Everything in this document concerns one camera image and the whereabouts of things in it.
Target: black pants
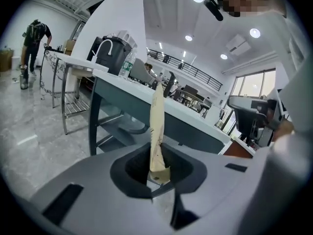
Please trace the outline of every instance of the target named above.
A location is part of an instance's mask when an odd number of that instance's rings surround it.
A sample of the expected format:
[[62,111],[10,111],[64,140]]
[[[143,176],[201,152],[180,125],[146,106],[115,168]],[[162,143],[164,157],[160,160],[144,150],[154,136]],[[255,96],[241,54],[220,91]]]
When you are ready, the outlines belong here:
[[30,69],[30,72],[33,72],[34,71],[34,64],[35,64],[35,61],[36,61],[38,50],[39,50],[39,43],[36,44],[36,45],[30,45],[30,46],[27,47],[26,54],[25,54],[25,60],[24,60],[24,64],[27,65],[27,68],[24,71],[24,78],[26,78],[26,79],[28,79],[28,61],[29,61],[29,56],[31,56],[30,57],[29,69]]

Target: paper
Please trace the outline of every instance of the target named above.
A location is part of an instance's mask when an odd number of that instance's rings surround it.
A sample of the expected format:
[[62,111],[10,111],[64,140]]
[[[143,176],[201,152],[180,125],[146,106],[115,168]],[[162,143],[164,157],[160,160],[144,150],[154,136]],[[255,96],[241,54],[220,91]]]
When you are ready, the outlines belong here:
[[164,97],[161,83],[158,84],[153,94],[150,109],[150,176],[159,184],[170,181],[170,168],[165,168],[160,145],[163,141],[164,132]]

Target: black slot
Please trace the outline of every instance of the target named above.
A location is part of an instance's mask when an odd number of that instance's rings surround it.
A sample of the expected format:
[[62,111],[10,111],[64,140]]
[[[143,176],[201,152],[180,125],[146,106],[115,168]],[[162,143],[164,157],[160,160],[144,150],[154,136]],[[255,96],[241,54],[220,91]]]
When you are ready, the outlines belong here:
[[240,172],[245,172],[247,167],[246,166],[242,166],[242,165],[236,165],[236,164],[227,164],[225,165],[225,167],[229,168],[229,169],[233,169],[233,170],[237,170]]
[[84,188],[80,185],[68,185],[46,208],[43,215],[53,224],[59,225],[69,209],[75,203]]

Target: white sneaker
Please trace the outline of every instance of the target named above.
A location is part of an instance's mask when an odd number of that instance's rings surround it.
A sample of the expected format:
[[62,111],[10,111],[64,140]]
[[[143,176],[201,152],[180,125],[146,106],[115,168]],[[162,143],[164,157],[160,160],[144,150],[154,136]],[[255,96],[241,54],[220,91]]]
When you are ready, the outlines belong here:
[[31,71],[29,74],[31,77],[37,77],[36,73],[34,71]]

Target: glass railing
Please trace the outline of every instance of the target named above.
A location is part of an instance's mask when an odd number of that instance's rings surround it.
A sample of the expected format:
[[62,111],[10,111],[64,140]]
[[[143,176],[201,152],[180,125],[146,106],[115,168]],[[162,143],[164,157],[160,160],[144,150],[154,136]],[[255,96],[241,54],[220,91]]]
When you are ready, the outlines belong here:
[[182,63],[181,60],[172,57],[170,55],[166,55],[158,52],[156,50],[149,49],[147,50],[147,55],[148,57],[150,56],[151,58],[154,58],[156,60],[159,60],[163,63],[166,63],[170,66],[173,66],[179,70],[182,70],[191,76],[194,76],[198,80],[208,84],[208,86],[212,87],[213,89],[217,90],[218,92],[220,91],[222,84],[214,79],[213,77],[209,76],[208,74],[204,73],[203,71],[197,69],[196,67],[188,64],[188,63]]

